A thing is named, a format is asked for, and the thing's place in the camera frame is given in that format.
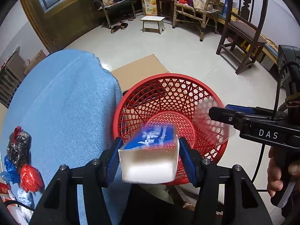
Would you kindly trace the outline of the person's right hand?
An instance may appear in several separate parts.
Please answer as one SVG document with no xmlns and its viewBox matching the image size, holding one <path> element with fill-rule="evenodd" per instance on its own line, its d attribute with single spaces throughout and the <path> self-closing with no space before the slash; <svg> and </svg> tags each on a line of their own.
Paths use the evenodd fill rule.
<svg viewBox="0 0 300 225">
<path fill-rule="evenodd" d="M 267 192 L 271 197 L 273 197 L 276 192 L 280 191 L 284 186 L 281 181 L 282 171 L 275 162 L 274 149 L 274 147 L 271 147 L 268 152 L 269 164 L 267 168 Z M 294 190 L 299 193 L 299 160 L 289 165 L 288 172 L 296 179 Z"/>
</svg>

